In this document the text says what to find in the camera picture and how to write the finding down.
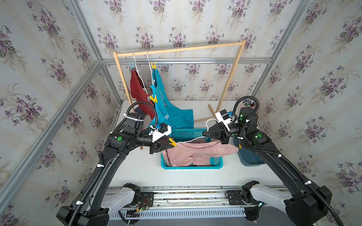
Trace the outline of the pink t-shirt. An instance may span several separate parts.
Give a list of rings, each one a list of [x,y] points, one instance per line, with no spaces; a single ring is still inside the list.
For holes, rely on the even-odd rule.
[[[211,158],[219,158],[239,151],[239,148],[220,141],[177,143],[176,147],[161,152],[164,161],[169,167],[187,167],[190,165],[210,165]]]

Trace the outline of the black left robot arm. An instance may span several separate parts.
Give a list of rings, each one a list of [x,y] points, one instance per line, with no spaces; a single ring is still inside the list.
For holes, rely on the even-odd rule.
[[[136,105],[147,105],[153,112],[153,104],[139,101],[131,104],[124,119],[111,132],[98,152],[99,162],[89,177],[88,182],[69,206],[62,206],[57,219],[65,226],[105,226],[110,216],[132,203],[139,190],[136,185],[127,184],[120,192],[105,199],[104,196],[116,171],[127,155],[134,149],[149,147],[150,154],[159,153],[173,148],[175,143],[170,140],[171,127],[155,122],[143,129],[144,116],[131,113]]]

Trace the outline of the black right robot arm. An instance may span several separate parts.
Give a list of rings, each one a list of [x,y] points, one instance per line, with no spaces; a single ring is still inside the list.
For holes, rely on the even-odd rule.
[[[328,213],[342,226],[343,221],[331,206],[332,192],[306,177],[278,150],[270,137],[258,129],[259,106],[257,98],[244,96],[237,100],[232,112],[217,112],[217,123],[203,132],[203,136],[217,139],[223,145],[228,144],[231,137],[236,138],[242,148],[257,155],[272,169],[290,193],[283,196],[251,181],[242,187],[243,201],[263,202],[283,211],[296,226],[312,226]]]

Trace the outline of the white wire hanger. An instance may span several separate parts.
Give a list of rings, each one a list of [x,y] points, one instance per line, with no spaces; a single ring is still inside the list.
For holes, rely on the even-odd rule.
[[[210,135],[205,135],[205,133],[209,132],[214,125],[218,125],[218,120],[215,118],[208,119],[205,125],[206,128],[176,129],[173,131],[172,137],[177,143],[192,143],[194,141],[219,141],[217,138],[211,137]]]

